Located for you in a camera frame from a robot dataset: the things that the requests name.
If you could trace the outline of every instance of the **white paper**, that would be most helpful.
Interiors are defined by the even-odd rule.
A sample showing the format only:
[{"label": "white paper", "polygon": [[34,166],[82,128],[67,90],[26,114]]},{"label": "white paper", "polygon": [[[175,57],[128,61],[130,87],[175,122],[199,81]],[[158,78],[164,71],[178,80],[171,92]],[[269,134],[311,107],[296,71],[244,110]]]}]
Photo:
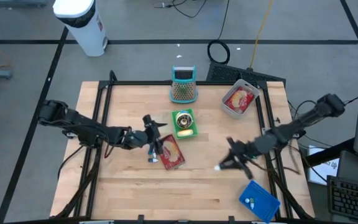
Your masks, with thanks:
[{"label": "white paper", "polygon": [[[308,155],[313,155],[314,153],[321,152],[324,149],[315,148],[314,146],[309,146]],[[339,158],[333,159],[328,162],[324,162],[318,166],[314,166],[313,168],[316,170],[318,174],[327,179],[328,175],[336,176],[339,165]],[[309,168],[309,179],[310,182],[327,185],[327,183],[322,180],[311,168]]]}]

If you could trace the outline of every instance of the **red package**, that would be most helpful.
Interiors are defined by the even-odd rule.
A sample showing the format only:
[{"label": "red package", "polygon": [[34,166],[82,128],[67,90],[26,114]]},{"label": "red package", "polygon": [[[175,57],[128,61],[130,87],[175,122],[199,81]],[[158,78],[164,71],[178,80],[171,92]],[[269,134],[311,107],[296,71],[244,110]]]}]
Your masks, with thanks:
[{"label": "red package", "polygon": [[236,89],[233,95],[231,95],[230,98],[226,100],[224,104],[235,112],[242,114],[253,99],[254,94],[240,86]]},{"label": "red package", "polygon": [[162,150],[163,154],[160,155],[160,158],[166,170],[175,169],[185,163],[185,158],[172,134],[165,139]]}]

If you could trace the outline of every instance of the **floor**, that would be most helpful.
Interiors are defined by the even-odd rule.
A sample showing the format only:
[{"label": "floor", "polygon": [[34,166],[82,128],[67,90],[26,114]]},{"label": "floor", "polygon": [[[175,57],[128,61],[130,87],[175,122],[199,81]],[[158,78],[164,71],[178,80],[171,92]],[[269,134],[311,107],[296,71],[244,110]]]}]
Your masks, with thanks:
[{"label": "floor", "polygon": [[[12,79],[0,79],[0,205],[47,75],[53,76],[47,98],[72,108],[81,82],[106,80],[111,69],[119,80],[168,80],[172,65],[196,65],[197,79],[206,78],[206,46],[219,35],[226,0],[208,0],[194,19],[173,8],[155,9],[156,0],[96,1],[114,44],[95,58],[87,57],[77,44],[65,44],[57,52],[64,26],[53,15],[52,0],[41,9],[0,8],[0,48],[10,56],[14,72]],[[295,106],[326,93],[343,100],[358,96],[358,28],[349,22],[342,3],[349,6],[358,27],[357,0],[273,3],[261,39],[278,41],[261,42],[254,70],[286,78],[288,99]],[[201,4],[202,0],[188,1],[180,9],[194,14]],[[249,66],[267,5],[267,0],[230,2],[221,37],[232,40],[230,66]],[[219,47],[214,46],[212,53],[216,60],[225,58]],[[56,56],[60,59],[54,69]],[[1,63],[5,62],[0,55]],[[308,136],[327,144],[351,138],[357,109],[358,102],[350,104],[340,118],[308,128]],[[307,139],[300,142],[319,146]],[[66,143],[57,129],[37,126],[5,222],[48,218]],[[310,184],[310,192],[316,216],[329,219],[325,188]]]}]

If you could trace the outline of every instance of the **green box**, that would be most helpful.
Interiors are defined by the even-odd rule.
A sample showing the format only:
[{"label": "green box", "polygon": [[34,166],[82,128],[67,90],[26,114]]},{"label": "green box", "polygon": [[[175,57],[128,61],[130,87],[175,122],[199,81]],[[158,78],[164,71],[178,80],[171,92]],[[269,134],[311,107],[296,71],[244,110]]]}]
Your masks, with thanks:
[{"label": "green box", "polygon": [[[180,127],[177,126],[177,123],[175,121],[175,118],[177,116],[177,114],[181,111],[187,111],[191,117],[193,118],[193,123],[191,124],[191,126],[189,128],[186,128],[186,129],[182,129]],[[180,110],[180,111],[173,111],[172,112],[172,122],[173,122],[173,129],[175,131],[175,137],[177,139],[183,139],[183,138],[189,138],[189,137],[194,137],[198,134],[198,130],[197,130],[197,125],[196,125],[196,119],[194,117],[194,114],[193,114],[193,110],[192,109],[185,109],[185,110]],[[183,137],[179,137],[178,136],[178,132],[179,131],[182,131],[182,130],[187,130],[187,129],[192,129],[193,130],[193,134],[192,135],[189,135],[189,136],[183,136]]]}]

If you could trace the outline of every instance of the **blue box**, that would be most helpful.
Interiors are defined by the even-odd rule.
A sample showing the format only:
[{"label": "blue box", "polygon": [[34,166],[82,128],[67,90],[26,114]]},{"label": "blue box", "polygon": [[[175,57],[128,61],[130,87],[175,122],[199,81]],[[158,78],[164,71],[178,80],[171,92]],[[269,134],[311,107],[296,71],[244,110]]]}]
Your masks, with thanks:
[{"label": "blue box", "polygon": [[[254,199],[254,209],[251,209],[250,203],[245,202],[247,198]],[[274,214],[280,207],[280,201],[254,180],[249,182],[249,185],[240,195],[239,201],[265,223],[272,221]]]}]

